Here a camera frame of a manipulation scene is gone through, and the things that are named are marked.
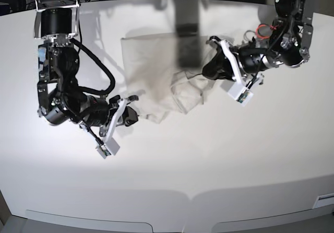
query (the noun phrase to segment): white bracket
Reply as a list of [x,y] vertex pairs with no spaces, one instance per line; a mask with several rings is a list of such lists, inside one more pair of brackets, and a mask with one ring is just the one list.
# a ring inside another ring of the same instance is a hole
[[125,111],[128,100],[125,98],[122,98],[118,100],[117,102],[118,102],[118,109],[111,119],[106,136],[103,138],[104,145],[97,147],[97,151],[104,159],[109,155],[112,155],[112,156],[116,155],[118,150],[120,149],[119,144],[113,138],[113,134],[115,132],[117,122],[119,121],[119,119],[121,118],[121,116],[123,115]]
[[[247,88],[247,82],[244,81],[243,77],[241,76],[239,64],[236,60],[236,57],[231,52],[230,47],[232,44],[224,39],[219,42],[224,55],[230,61],[235,82],[224,80],[221,87],[231,96],[234,100],[239,102],[243,107],[250,101],[253,97],[253,93]],[[258,85],[263,81],[263,75],[258,74],[255,84]]]

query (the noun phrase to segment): beige cloth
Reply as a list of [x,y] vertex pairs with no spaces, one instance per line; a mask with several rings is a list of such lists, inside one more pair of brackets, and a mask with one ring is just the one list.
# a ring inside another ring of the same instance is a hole
[[[127,91],[139,95],[134,108],[143,118],[160,123],[169,112],[187,114],[204,104],[204,93],[214,82],[201,76],[201,68],[216,54],[207,40],[174,34],[121,40]],[[180,63],[189,68],[181,69]],[[195,63],[200,67],[192,69]]]

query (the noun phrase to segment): white table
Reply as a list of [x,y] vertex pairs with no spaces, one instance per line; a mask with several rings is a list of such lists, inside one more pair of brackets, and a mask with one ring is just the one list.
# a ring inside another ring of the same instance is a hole
[[[235,44],[255,30],[258,13],[275,12],[251,4],[183,3],[198,5],[201,35],[224,34]],[[125,88],[120,39],[173,32],[174,13],[172,0],[82,5],[83,43],[115,75],[115,94]],[[265,84],[246,108],[216,84],[188,115],[118,128],[121,149],[107,160],[77,126],[51,127],[38,118],[34,17],[27,11],[0,18],[0,189],[14,215],[33,210],[145,222],[156,232],[210,232],[218,222],[310,209],[318,195],[334,192],[333,17],[315,15],[309,63],[265,72]],[[80,84],[107,86],[81,56]]]

